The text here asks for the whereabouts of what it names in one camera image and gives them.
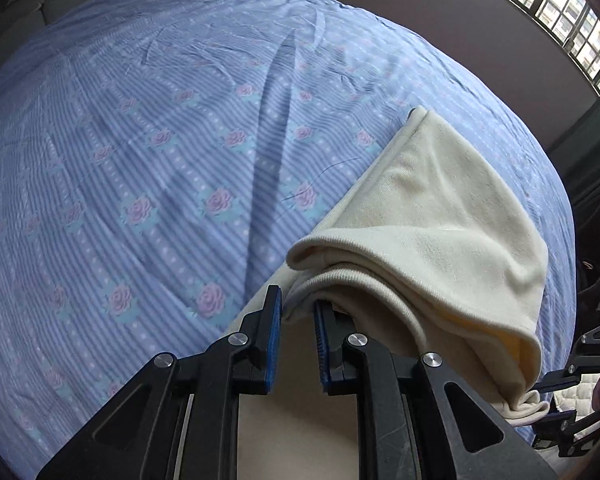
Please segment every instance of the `mattress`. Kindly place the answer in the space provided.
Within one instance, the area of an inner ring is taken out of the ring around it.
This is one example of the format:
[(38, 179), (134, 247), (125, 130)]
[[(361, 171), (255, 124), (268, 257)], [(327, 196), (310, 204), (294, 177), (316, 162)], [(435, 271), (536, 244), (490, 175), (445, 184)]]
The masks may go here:
[(203, 351), (416, 105), (498, 171), (575, 314), (570, 206), (520, 119), (417, 34), (334, 0), (90, 0), (0, 69), (0, 453), (24, 479), (156, 352)]

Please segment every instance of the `wall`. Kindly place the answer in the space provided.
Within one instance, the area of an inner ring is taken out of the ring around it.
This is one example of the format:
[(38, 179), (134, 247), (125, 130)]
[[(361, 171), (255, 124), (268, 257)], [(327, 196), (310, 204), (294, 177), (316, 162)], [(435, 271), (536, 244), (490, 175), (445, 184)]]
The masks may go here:
[(561, 47), (509, 0), (339, 0), (414, 30), (463, 64), (547, 148), (595, 101)]

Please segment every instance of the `quilted white fabric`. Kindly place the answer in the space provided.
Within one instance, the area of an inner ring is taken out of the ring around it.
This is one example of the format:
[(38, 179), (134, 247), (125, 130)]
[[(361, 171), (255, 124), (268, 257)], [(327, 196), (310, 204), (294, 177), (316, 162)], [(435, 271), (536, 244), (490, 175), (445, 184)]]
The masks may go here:
[[(600, 374), (583, 374), (578, 386), (554, 392), (555, 405), (558, 410), (561, 412), (576, 410), (576, 420), (580, 420), (593, 413), (591, 397), (593, 396), (593, 388), (596, 387), (599, 378)], [(590, 428), (576, 433), (575, 436), (576, 438), (581, 438), (599, 427), (600, 421)]]

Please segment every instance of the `folded garment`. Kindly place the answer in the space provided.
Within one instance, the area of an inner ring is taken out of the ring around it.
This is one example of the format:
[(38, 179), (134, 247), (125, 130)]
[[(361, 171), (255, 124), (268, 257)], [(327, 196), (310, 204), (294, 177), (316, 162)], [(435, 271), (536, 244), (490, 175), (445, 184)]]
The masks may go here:
[(416, 108), (269, 283), (282, 287), (287, 319), (329, 300), (395, 353), (437, 352), (521, 426), (549, 407), (528, 392), (547, 257), (493, 168), (435, 112)]

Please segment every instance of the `blue bed sheet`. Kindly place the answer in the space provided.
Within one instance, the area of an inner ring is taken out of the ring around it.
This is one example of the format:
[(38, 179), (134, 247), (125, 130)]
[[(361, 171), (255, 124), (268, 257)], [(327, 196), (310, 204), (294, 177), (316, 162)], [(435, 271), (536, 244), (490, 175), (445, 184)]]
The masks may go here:
[(435, 109), (549, 249), (574, 233), (526, 126), (417, 34), (333, 0), (91, 0), (0, 70), (0, 453), (24, 479), (153, 354), (203, 351), (404, 124)]

